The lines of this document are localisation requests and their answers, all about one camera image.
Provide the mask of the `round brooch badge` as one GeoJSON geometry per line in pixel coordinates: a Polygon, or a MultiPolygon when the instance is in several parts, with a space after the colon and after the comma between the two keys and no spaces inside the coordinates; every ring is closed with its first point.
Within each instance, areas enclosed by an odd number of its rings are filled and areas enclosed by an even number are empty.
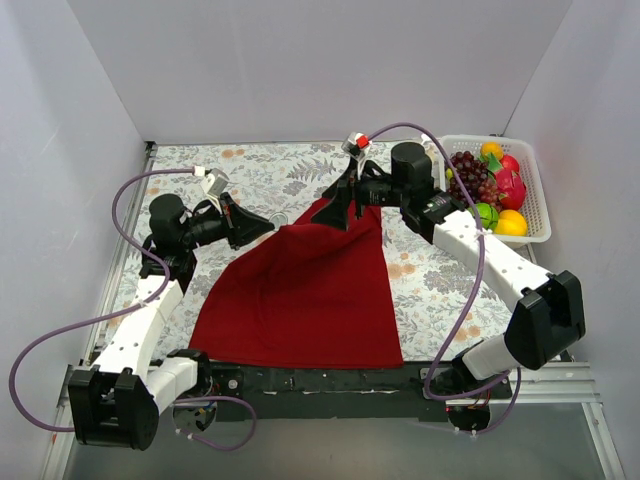
{"type": "Polygon", "coordinates": [[[278,212],[270,217],[270,222],[273,223],[276,228],[280,228],[288,223],[288,218],[282,212],[278,212]]]}

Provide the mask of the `red t-shirt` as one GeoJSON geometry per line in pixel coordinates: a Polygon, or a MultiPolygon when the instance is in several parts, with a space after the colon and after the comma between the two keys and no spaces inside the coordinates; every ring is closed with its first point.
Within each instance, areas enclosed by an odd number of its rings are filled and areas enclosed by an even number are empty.
{"type": "Polygon", "coordinates": [[[340,231],[312,223],[326,203],[315,201],[224,269],[199,312],[190,348],[253,366],[402,366],[381,210],[366,208],[340,231]]]}

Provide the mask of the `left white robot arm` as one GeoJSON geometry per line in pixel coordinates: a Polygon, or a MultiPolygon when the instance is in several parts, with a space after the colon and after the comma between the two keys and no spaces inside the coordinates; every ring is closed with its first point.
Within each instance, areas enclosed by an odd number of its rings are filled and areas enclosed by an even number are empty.
{"type": "Polygon", "coordinates": [[[145,450],[160,415],[186,395],[205,398],[213,386],[208,356],[174,350],[161,366],[150,364],[160,334],[193,279],[201,246],[225,240],[233,249],[273,231],[264,217],[240,207],[228,193],[200,202],[189,211],[175,194],[149,206],[150,234],[132,302],[134,312],[120,323],[109,344],[87,370],[76,370],[68,384],[75,436],[93,446],[145,450]]]}

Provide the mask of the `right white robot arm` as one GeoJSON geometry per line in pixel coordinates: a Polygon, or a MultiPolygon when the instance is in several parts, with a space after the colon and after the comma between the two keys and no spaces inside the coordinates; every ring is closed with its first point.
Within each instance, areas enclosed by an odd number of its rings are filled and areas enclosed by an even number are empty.
{"type": "Polygon", "coordinates": [[[518,367],[538,370],[585,335],[581,284],[575,275],[552,274],[479,229],[461,202],[435,186],[422,145],[395,145],[390,172],[367,160],[369,147],[363,135],[343,143],[349,165],[324,192],[328,202],[311,221],[347,230],[350,209],[362,217],[367,206],[396,207],[411,231],[480,274],[498,294],[511,320],[504,332],[454,358],[447,374],[460,395],[475,397],[489,379],[518,367]]]}

